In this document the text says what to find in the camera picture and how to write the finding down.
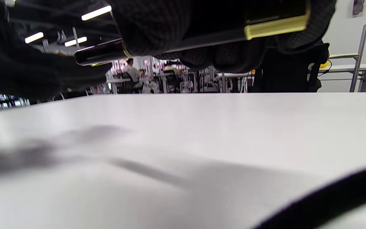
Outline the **person's left hand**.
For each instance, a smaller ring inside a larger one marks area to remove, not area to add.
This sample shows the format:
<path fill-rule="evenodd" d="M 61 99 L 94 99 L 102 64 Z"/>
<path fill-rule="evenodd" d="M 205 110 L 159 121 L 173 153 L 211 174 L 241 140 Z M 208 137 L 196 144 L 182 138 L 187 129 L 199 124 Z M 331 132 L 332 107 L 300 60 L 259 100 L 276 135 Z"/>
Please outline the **person's left hand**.
<path fill-rule="evenodd" d="M 72 56 L 43 53 L 19 38 L 0 0 L 0 94 L 45 100 L 67 88 L 106 82 L 111 63 L 81 66 Z"/>

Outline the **person's right hand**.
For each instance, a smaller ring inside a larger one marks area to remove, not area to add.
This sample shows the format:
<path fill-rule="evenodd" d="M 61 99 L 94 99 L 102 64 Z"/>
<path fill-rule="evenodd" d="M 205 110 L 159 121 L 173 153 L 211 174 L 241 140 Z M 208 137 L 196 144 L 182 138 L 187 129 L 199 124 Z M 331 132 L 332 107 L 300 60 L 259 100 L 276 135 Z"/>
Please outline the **person's right hand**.
<path fill-rule="evenodd" d="M 110 0 L 116 27 L 129 56 L 179 59 L 191 69 L 213 66 L 226 73 L 245 73 L 260 67 L 268 49 L 283 53 L 306 51 L 319 43 L 336 11 L 335 0 Z M 301 31 L 266 35 L 250 40 L 173 51 L 188 39 L 212 43 L 217 33 L 234 35 L 253 19 L 306 10 Z"/>

